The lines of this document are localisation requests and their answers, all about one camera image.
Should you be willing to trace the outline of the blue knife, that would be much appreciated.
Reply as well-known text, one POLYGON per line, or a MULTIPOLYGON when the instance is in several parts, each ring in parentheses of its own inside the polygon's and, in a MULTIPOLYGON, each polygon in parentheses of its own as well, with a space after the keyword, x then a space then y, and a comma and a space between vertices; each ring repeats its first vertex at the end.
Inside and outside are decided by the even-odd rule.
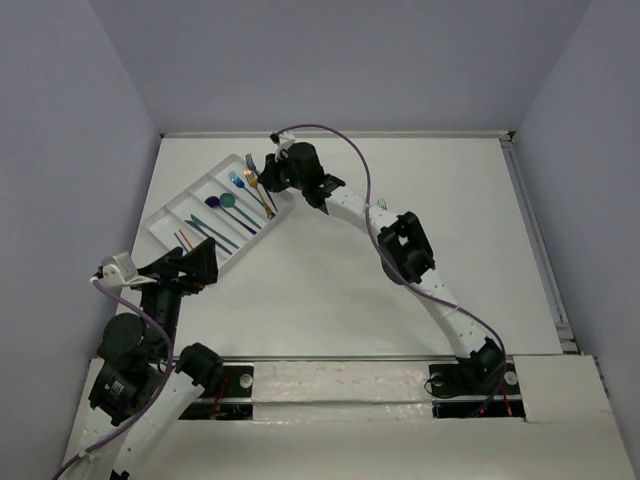
MULTIPOLYGON (((185 223, 187 225, 189 225, 190 227, 192 227, 193 229, 195 229, 197 232, 199 232, 200 234, 202 234, 203 236, 207 237, 207 238, 214 238, 213 236, 209 235, 208 233, 205 232, 205 230, 200 227, 196 222, 192 221, 192 220, 185 220, 185 223)), ((227 255, 231 256, 232 252, 227 249, 224 245, 222 245, 219 241, 216 240, 216 245, 219 249, 221 249, 222 251, 224 251, 227 255)))

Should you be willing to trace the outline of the orange chopstick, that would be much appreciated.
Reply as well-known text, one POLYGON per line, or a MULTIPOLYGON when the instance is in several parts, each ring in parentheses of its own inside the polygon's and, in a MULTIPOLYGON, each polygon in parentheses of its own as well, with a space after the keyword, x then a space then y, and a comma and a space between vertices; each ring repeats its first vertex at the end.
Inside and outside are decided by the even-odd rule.
POLYGON ((191 244, 187 236, 184 234, 184 232, 181 229, 178 229, 178 232, 179 232, 180 238, 184 241, 184 243, 189 247, 189 249, 192 249, 193 245, 191 244))

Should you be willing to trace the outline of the teal knife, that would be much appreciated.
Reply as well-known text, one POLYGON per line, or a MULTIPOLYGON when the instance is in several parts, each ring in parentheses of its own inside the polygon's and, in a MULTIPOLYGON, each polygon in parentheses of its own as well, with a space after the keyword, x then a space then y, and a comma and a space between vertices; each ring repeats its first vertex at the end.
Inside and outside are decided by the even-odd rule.
POLYGON ((213 229, 211 226, 209 226, 208 224, 206 224, 204 221, 200 220, 198 217, 196 217, 194 214, 190 214, 190 218, 193 222, 195 222, 199 227, 204 227, 205 229, 207 229, 208 231, 210 231, 211 233, 213 233, 214 235, 217 235, 218 237, 220 237, 222 240, 224 240, 225 242, 227 242, 229 245, 231 245, 232 247, 234 247, 235 249, 239 249, 240 247, 233 242, 232 240, 230 240, 229 238, 227 238, 225 235, 223 235, 222 233, 218 232, 217 230, 213 229))

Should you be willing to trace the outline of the gold metal fork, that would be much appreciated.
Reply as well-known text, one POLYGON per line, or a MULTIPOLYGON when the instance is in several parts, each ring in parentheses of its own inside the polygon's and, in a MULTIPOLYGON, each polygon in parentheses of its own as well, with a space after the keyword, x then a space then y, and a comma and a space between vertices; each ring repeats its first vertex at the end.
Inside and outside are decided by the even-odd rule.
POLYGON ((255 192, 257 193, 258 197, 260 198, 260 200, 262 202, 262 205, 264 207, 264 210, 265 210, 267 218, 269 220, 273 220, 275 218, 275 216, 276 216, 276 213, 271 208, 271 205, 267 201, 266 197, 260 191, 259 186, 258 186, 257 176, 256 176, 255 172, 250 170, 250 169, 248 169, 248 168, 246 168, 244 170, 244 176, 245 176, 245 179, 246 179, 247 183, 250 185, 251 188, 253 188, 255 190, 255 192))

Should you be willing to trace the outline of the blue metal fork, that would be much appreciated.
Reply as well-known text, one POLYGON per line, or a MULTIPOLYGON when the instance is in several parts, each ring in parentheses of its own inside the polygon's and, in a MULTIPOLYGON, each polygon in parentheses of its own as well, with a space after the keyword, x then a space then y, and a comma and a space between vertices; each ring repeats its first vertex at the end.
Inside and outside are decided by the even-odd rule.
POLYGON ((253 160, 252 154, 248 153, 245 155, 245 164, 246 167, 253 173, 258 174, 257 166, 253 160))
POLYGON ((242 190, 244 190, 246 193, 248 193, 256 202, 258 202, 265 210, 265 212, 267 213, 267 216, 269 218, 273 217, 275 215, 275 213, 273 212, 273 210, 270 208, 270 206, 258 195, 256 195, 254 193, 253 190, 251 190, 249 187, 246 186, 245 182, 236 174, 235 171, 230 171, 228 173, 228 177, 231 180, 231 182, 237 187, 240 188, 242 190))

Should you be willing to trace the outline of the purple metal spoon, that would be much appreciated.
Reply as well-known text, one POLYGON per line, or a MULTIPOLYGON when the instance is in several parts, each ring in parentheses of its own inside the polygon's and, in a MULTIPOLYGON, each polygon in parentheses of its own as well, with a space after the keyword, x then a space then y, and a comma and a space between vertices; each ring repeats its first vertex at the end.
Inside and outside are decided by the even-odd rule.
POLYGON ((249 225, 247 225, 246 223, 244 223, 243 221, 238 219, 236 216, 234 216, 232 213, 230 213, 225 207, 223 207, 219 197, 217 197, 217 196, 209 196, 209 197, 207 197, 205 199, 205 204, 208 207, 212 208, 212 209, 217 209, 217 210, 225 213, 227 216, 229 216, 236 223, 241 225, 245 230, 247 230, 252 235, 256 235, 257 234, 256 230, 254 230, 252 227, 250 227, 249 225))

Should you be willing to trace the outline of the teal spoon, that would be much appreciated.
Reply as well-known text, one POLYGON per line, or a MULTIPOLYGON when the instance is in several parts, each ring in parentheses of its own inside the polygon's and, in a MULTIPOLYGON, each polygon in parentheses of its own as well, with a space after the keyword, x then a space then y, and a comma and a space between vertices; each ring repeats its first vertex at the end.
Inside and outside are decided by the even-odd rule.
POLYGON ((251 225, 255 226, 258 229, 261 229, 261 226, 251 218, 244 210, 242 210, 236 201, 236 197, 231 193, 222 193, 220 195, 220 204, 226 210, 234 210, 241 217, 247 220, 251 225))

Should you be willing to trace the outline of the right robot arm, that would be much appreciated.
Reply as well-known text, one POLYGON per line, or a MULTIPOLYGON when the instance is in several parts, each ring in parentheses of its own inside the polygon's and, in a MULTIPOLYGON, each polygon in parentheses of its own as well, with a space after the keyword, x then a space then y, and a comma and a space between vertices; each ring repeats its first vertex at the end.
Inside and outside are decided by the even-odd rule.
POLYGON ((394 214, 373 205, 327 173, 307 142, 268 154, 258 183, 274 193, 298 190, 311 207, 367 234, 388 278, 409 290, 444 334, 462 384, 473 392, 500 385, 506 369, 504 343, 486 322, 457 304, 436 271, 434 251, 416 214, 394 214))

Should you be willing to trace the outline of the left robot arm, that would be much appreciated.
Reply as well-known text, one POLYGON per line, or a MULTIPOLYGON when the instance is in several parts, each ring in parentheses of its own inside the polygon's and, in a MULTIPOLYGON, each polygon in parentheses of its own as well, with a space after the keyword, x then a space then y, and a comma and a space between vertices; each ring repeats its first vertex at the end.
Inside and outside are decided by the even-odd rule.
POLYGON ((79 451, 58 479, 135 479, 184 411, 224 385, 223 360, 201 343, 174 353, 184 297, 218 280, 216 242, 175 247, 137 268, 129 253, 101 261, 91 284, 127 307, 104 327, 103 365, 88 395, 79 451))

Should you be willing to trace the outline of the white divided utensil tray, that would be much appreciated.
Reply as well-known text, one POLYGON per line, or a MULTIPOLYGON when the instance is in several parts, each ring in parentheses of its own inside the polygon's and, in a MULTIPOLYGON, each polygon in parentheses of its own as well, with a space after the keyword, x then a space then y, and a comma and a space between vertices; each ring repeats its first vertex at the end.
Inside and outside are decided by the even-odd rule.
POLYGON ((196 180, 184 191, 168 201, 164 206, 149 215, 143 222, 143 228, 167 250, 181 247, 173 235, 173 232, 179 234, 178 229, 181 229, 190 240, 193 248, 195 248, 202 241, 206 240, 207 237, 185 223, 185 220, 191 220, 190 214, 194 214, 240 247, 239 249, 235 249, 220 237, 202 227, 206 233, 214 237, 213 239, 215 241, 219 241, 232 252, 232 255, 229 256, 216 246, 219 274, 224 275, 233 268, 251 248, 268 235, 278 222, 286 218, 294 209, 294 197, 290 193, 272 194, 259 188, 276 213, 275 218, 269 220, 264 208, 244 190, 237 188, 228 177, 230 171, 235 171, 245 182, 246 186, 257 195, 245 179, 245 169, 246 164, 244 159, 235 154, 228 156, 220 164, 216 165, 200 179, 196 180), (212 209, 205 204, 207 197, 217 196, 220 198, 222 193, 233 194, 236 197, 238 206, 261 226, 261 229, 258 229, 234 210, 228 210, 238 219, 256 230, 256 235, 249 233, 225 213, 217 209, 212 209))

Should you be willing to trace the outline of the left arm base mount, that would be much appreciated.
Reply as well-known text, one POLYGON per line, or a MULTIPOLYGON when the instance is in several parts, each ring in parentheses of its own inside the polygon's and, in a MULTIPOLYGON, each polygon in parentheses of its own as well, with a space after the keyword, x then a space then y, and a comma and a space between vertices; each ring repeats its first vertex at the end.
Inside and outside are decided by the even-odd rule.
POLYGON ((254 365, 226 363, 215 393, 205 392, 179 417, 184 421, 248 421, 253 419, 254 365))

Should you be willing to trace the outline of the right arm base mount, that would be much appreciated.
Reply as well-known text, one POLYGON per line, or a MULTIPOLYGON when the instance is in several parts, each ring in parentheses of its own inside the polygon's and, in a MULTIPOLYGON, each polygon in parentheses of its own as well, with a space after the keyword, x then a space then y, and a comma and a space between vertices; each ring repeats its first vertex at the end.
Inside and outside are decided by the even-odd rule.
POLYGON ((512 361, 490 380, 473 384, 462 376, 457 363, 429 366, 424 390, 432 399, 436 419, 522 418, 525 408, 519 377, 512 361))

